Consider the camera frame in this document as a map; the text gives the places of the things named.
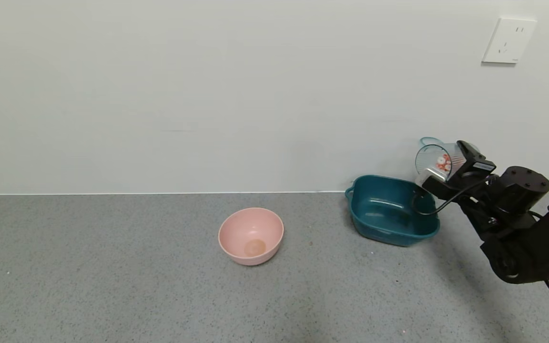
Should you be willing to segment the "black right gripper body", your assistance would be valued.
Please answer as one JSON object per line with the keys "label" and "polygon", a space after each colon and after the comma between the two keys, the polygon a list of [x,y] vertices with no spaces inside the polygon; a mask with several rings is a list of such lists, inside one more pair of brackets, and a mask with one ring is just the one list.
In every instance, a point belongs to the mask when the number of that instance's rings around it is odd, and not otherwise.
{"label": "black right gripper body", "polygon": [[456,177],[458,178],[486,178],[495,169],[496,165],[486,159],[467,159],[456,167]]}

